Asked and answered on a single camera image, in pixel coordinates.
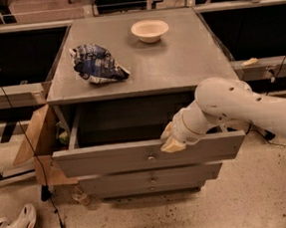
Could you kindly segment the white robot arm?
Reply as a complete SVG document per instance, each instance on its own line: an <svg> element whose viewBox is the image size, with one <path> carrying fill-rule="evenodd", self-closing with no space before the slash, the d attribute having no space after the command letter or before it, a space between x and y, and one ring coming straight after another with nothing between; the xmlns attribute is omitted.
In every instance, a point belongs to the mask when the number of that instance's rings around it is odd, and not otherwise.
<svg viewBox="0 0 286 228"><path fill-rule="evenodd" d="M193 102L175 114L161 134L163 152L196 144L228 120L251 122L286 138L286 99L252 92L245 82L210 78L199 83Z"/></svg>

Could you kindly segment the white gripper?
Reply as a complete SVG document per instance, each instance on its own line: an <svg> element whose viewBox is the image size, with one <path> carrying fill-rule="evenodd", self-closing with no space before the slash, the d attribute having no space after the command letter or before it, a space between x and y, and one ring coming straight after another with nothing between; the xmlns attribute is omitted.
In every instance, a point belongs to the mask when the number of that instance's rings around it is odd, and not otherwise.
<svg viewBox="0 0 286 228"><path fill-rule="evenodd" d="M186 144L199 142L205 133L205 117L200 109L180 109L160 135L161 140L166 140L161 151L168 153L185 150Z"/></svg>

